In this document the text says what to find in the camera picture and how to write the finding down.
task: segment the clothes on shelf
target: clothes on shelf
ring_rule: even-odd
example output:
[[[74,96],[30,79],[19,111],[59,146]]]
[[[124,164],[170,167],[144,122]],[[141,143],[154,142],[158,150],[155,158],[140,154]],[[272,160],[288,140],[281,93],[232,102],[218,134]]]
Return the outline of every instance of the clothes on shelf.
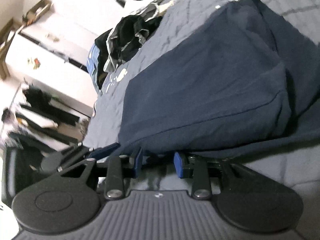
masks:
[[[52,96],[35,86],[29,86],[23,89],[23,94],[28,103],[35,109],[38,109],[46,114],[52,115],[59,119],[61,122],[76,126],[79,122],[79,116],[65,112],[55,106],[50,105]]]
[[[22,125],[25,125],[27,127],[31,127],[32,129],[36,130],[37,132],[43,133],[51,138],[56,139],[57,141],[60,141],[64,144],[70,144],[70,143],[78,143],[78,139],[58,133],[56,130],[50,129],[50,128],[42,128],[23,114],[20,114],[18,112],[15,113],[15,116],[18,120],[18,122]]]
[[[34,123],[39,125],[41,128],[51,128],[51,129],[57,129],[58,124],[55,123],[53,120],[48,119],[46,117],[43,117],[42,115],[39,115],[37,113],[34,113],[33,111],[27,110],[27,109],[19,109],[18,110],[20,114],[23,114],[28,119],[32,120]]]
[[[22,109],[26,109],[28,111],[31,111],[31,112],[36,113],[38,115],[41,115],[41,116],[43,116],[43,117],[45,117],[47,119],[50,119],[50,120],[54,121],[56,124],[58,124],[58,125],[61,123],[61,121],[57,117],[55,117],[53,115],[50,115],[50,114],[47,114],[47,113],[39,110],[38,108],[35,108],[35,107],[32,107],[32,106],[28,106],[28,105],[23,104],[23,103],[20,103],[19,106]]]
[[[8,134],[8,137],[11,138],[12,140],[15,140],[17,143],[19,143],[23,149],[27,147],[35,147],[40,151],[43,151],[46,153],[51,153],[56,151],[51,147],[49,147],[48,145],[46,145],[45,143],[37,140],[36,138],[28,134],[10,132]]]

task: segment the blue plastic piece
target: blue plastic piece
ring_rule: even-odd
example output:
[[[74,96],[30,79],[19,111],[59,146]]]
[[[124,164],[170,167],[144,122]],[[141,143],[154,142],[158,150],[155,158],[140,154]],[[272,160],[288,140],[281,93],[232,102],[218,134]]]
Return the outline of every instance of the blue plastic piece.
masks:
[[[92,80],[92,83],[94,86],[94,89],[96,90],[96,92],[98,94],[100,94],[100,90],[99,90],[99,86],[98,86],[98,82],[97,82],[99,54],[100,54],[99,48],[95,44],[93,44],[90,51],[89,51],[89,55],[87,58],[87,64],[86,64],[88,73],[91,77],[91,80]]]
[[[88,158],[95,158],[96,160],[103,159],[109,156],[113,151],[120,147],[119,143],[113,143],[103,148],[97,148],[93,152],[91,152]]]
[[[181,179],[182,178],[182,160],[178,152],[174,154],[173,163],[176,168],[177,176]]]

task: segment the bed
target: bed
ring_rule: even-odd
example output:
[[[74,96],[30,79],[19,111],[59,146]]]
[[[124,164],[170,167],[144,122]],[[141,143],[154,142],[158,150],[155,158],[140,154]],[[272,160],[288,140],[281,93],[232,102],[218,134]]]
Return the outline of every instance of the bed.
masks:
[[[108,74],[99,96],[84,144],[104,147],[117,141],[123,100],[128,82],[161,55],[175,48],[201,26],[212,12],[230,0],[176,0],[158,30],[138,53]],[[320,0],[262,0],[314,43],[320,41]],[[293,188],[303,198],[304,212],[297,230],[306,239],[320,238],[320,140],[290,144],[272,152],[238,159],[246,166]],[[130,189],[187,189],[191,183],[178,179],[173,165],[144,169]]]

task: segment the blue clip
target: blue clip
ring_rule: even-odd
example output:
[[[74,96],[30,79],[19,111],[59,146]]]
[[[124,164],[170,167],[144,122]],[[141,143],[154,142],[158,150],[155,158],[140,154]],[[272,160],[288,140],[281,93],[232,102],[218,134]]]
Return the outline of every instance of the blue clip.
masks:
[[[96,160],[103,159],[109,156],[119,147],[120,147],[119,143],[113,143],[103,148],[97,148],[89,154],[88,158],[95,158]]]
[[[182,159],[180,158],[180,155],[178,152],[175,152],[174,153],[174,158],[173,158],[173,163],[174,163],[174,166],[176,168],[176,173],[177,173],[177,176],[181,179],[183,174],[183,170],[182,170]]]

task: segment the white cabinet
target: white cabinet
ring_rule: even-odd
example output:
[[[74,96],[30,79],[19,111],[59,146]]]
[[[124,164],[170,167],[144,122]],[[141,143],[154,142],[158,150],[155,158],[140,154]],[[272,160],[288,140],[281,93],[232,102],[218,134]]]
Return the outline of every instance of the white cabinet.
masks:
[[[37,58],[40,67],[34,70],[28,59]],[[11,76],[58,96],[67,106],[91,116],[97,99],[90,75],[62,58],[16,34],[5,59]]]
[[[21,32],[83,65],[97,38],[96,34],[52,11]]]

